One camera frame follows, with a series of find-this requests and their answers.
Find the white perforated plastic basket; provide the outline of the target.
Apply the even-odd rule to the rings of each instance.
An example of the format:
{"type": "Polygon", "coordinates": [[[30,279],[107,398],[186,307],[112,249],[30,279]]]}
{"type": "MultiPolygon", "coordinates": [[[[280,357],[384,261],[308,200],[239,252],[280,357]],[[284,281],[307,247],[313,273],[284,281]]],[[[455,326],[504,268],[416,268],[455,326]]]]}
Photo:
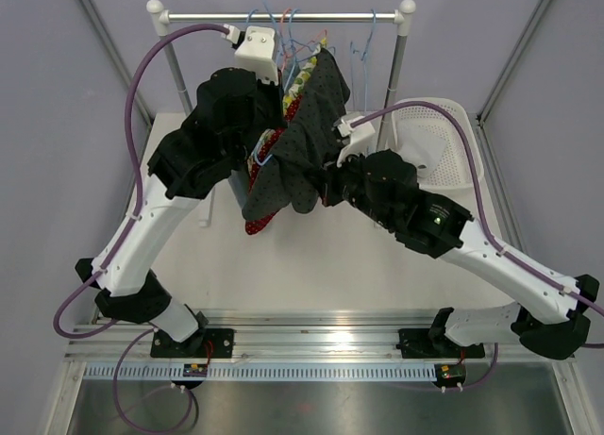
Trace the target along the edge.
{"type": "Polygon", "coordinates": [[[446,149],[435,172],[418,182],[430,192],[461,192],[473,188],[474,181],[468,163],[468,153],[473,156],[478,179],[484,171],[478,145],[465,109],[457,102],[438,97],[414,98],[414,105],[390,113],[395,139],[390,147],[397,152],[396,125],[403,121],[426,127],[446,140],[446,149]]]}

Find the white skirt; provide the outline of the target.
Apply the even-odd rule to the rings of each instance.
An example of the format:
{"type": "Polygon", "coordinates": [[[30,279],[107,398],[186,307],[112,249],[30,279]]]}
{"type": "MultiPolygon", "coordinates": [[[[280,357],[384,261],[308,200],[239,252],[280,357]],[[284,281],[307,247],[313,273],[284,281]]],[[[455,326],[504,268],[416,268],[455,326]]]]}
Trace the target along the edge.
{"type": "Polygon", "coordinates": [[[446,140],[426,127],[409,122],[396,125],[397,153],[412,164],[420,179],[429,178],[438,167],[446,149],[446,140]]]}

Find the red polka dot skirt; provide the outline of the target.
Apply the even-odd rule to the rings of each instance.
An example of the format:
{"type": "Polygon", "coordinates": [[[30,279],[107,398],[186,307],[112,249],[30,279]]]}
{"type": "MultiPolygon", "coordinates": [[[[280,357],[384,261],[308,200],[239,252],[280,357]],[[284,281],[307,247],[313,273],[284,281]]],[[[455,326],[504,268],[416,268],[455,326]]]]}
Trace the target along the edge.
{"type": "Polygon", "coordinates": [[[250,207],[245,207],[243,210],[246,216],[254,217],[254,219],[245,220],[244,230],[247,235],[256,235],[262,232],[268,227],[275,215],[291,202],[289,195],[283,189],[283,180],[279,175],[283,164],[280,162],[280,157],[274,154],[274,148],[279,152],[283,142],[286,141],[283,141],[282,137],[293,132],[290,129],[290,124],[299,110],[301,101],[302,95],[299,95],[290,105],[288,112],[284,114],[286,125],[277,128],[268,142],[261,148],[261,151],[265,149],[265,153],[270,155],[270,159],[264,166],[253,165],[255,172],[250,175],[248,192],[251,197],[250,207]]]}

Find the pink wire hanger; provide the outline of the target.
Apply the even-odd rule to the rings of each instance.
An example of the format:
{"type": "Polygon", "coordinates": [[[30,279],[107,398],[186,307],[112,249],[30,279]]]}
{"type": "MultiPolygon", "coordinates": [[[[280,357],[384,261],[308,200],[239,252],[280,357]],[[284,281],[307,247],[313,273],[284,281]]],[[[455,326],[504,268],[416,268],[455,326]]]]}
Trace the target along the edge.
{"type": "Polygon", "coordinates": [[[319,46],[327,44],[327,31],[320,30],[312,39],[302,42],[294,37],[293,23],[298,8],[286,8],[281,12],[278,21],[278,32],[281,35],[283,56],[280,60],[280,71],[289,75],[303,62],[309,59],[319,46]]]}

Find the light blue denim skirt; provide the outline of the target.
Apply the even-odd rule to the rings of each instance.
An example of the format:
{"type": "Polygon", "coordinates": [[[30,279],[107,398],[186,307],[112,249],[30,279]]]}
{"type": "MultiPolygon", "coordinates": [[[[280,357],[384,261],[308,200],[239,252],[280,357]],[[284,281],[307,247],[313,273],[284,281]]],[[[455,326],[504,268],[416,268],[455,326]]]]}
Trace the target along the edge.
{"type": "Polygon", "coordinates": [[[240,209],[243,209],[249,192],[249,174],[246,170],[232,171],[228,183],[240,209]]]}

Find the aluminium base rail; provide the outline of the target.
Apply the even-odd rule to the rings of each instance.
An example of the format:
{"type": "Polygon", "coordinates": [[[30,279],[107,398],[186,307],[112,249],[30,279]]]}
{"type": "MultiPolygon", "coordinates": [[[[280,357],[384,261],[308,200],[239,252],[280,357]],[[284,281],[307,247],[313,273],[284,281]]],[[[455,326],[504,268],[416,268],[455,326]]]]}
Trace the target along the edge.
{"type": "Polygon", "coordinates": [[[383,382],[458,391],[504,364],[576,361],[542,357],[517,341],[454,347],[439,353],[428,339],[429,316],[417,314],[230,315],[210,318],[201,346],[182,353],[151,326],[104,320],[80,325],[63,360],[84,377],[168,380],[182,385],[231,382],[383,382]]]}

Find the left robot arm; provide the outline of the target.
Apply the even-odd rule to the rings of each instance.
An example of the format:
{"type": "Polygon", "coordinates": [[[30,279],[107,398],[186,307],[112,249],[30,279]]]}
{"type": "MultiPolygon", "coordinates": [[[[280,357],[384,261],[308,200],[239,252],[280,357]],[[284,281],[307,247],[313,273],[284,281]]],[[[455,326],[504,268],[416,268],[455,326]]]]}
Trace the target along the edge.
{"type": "Polygon", "coordinates": [[[152,325],[184,357],[203,349],[207,320],[171,296],[151,267],[214,186],[243,168],[260,135],[285,124],[279,82],[248,70],[216,71],[196,97],[193,111],[147,162],[134,208],[105,252],[76,268],[98,288],[94,302],[103,316],[152,325]]]}

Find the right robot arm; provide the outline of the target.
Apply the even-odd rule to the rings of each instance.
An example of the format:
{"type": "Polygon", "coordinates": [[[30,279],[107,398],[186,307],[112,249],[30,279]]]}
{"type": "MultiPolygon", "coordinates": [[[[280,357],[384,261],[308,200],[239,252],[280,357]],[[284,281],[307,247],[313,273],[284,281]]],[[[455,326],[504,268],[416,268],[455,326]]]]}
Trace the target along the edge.
{"type": "Polygon", "coordinates": [[[319,179],[325,205],[347,202],[411,251],[456,265],[512,298],[483,310],[439,310],[428,330],[437,355],[475,344],[520,343],[547,359],[565,360],[586,346],[591,322],[585,312],[596,300],[598,281],[558,274],[488,237],[468,209],[421,189],[415,167],[395,152],[329,162],[319,179]]]}

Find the lemon print skirt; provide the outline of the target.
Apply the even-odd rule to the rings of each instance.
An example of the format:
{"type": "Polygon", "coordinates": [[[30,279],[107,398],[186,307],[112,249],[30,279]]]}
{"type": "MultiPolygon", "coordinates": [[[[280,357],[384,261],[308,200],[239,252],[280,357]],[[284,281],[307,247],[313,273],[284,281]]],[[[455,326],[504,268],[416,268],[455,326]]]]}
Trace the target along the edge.
{"type": "Polygon", "coordinates": [[[282,110],[284,114],[288,112],[290,105],[302,93],[305,84],[309,81],[310,75],[317,64],[318,56],[322,50],[323,48],[319,46],[316,52],[307,59],[302,67],[294,74],[292,80],[286,84],[287,88],[282,98],[282,110]]]}

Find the dark green dotted skirt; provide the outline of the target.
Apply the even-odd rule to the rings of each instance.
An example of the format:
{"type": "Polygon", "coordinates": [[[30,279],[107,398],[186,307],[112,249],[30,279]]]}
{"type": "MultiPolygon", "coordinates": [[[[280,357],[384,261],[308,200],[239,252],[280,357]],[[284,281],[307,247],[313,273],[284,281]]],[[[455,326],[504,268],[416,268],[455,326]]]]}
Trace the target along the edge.
{"type": "MultiPolygon", "coordinates": [[[[307,214],[313,211],[319,199],[313,184],[324,159],[337,155],[340,150],[333,127],[346,114],[345,104],[350,97],[345,79],[329,51],[320,52],[317,65],[301,95],[299,110],[290,124],[293,132],[282,137],[286,141],[279,152],[274,148],[274,154],[283,164],[279,175],[291,200],[287,206],[292,206],[300,214],[307,214]]],[[[250,207],[250,202],[248,195],[242,209],[245,220],[254,219],[243,211],[250,207]]]]}

